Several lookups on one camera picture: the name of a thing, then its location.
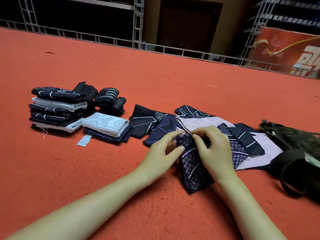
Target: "hand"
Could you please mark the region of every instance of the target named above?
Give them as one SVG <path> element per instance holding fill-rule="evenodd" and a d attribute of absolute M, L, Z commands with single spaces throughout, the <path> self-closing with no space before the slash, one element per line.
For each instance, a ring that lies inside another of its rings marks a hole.
<path fill-rule="evenodd" d="M 148 184 L 152 184 L 161 177 L 182 154 L 183 146 L 172 150 L 172 139 L 182 133 L 183 131 L 180 130 L 170 132 L 150 147 L 146 157 L 137 168 L 146 177 Z"/>
<path fill-rule="evenodd" d="M 198 128 L 192 133 L 201 161 L 214 181 L 220 182 L 236 176 L 227 135 L 224 135 L 215 126 Z M 200 136 L 206 136 L 210 139 L 211 146 L 209 148 L 206 147 Z"/>

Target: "brown door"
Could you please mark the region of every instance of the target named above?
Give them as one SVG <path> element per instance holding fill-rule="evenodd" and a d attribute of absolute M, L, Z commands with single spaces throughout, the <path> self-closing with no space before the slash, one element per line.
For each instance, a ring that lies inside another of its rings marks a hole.
<path fill-rule="evenodd" d="M 157 44 L 209 52 L 222 3 L 198 0 L 161 0 Z M 166 53 L 182 52 L 166 49 Z"/>

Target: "banner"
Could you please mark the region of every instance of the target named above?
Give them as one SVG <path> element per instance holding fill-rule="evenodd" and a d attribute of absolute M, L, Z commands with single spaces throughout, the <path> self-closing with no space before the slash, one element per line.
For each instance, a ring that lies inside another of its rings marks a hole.
<path fill-rule="evenodd" d="M 249 67 L 320 78 L 320 36 L 266 27 L 253 46 Z"/>

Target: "yellow curve on banner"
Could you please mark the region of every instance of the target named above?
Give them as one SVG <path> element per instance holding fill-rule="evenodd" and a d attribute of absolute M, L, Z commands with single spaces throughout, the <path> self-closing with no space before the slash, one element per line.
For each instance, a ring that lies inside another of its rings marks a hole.
<path fill-rule="evenodd" d="M 315 40 L 315 39 L 320 39 L 320 37 L 314 37 L 314 38 L 310 38 L 310 39 L 298 41 L 298 42 L 293 43 L 293 44 L 290 44 L 289 46 L 283 48 L 282 50 L 276 51 L 276 52 L 271 52 L 271 51 L 268 49 L 268 54 L 269 54 L 269 55 L 276 55 L 276 54 L 284 51 L 285 49 L 287 49 L 287 48 L 289 48 L 289 47 L 291 47 L 291 46 L 294 46 L 294 45 L 296 45 L 296 44 L 300 44 L 300 43 L 303 43 L 303 42 L 306 42 L 306 41 L 309 41 L 309 40 Z M 267 44 L 269 44 L 268 40 L 258 40 L 258 41 L 255 41 L 255 42 L 254 42 L 253 46 L 256 46 L 256 45 L 262 44 L 262 43 L 267 43 Z"/>

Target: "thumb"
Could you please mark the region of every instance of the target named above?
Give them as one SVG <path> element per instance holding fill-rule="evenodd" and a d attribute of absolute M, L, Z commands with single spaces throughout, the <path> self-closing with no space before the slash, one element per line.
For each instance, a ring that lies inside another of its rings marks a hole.
<path fill-rule="evenodd" d="M 194 139 L 194 142 L 197 145 L 199 153 L 207 150 L 207 147 L 200 136 L 192 134 L 192 138 Z"/>
<path fill-rule="evenodd" d="M 184 146 L 179 146 L 170 152 L 166 157 L 170 161 L 171 165 L 178 159 L 178 157 L 184 152 Z"/>

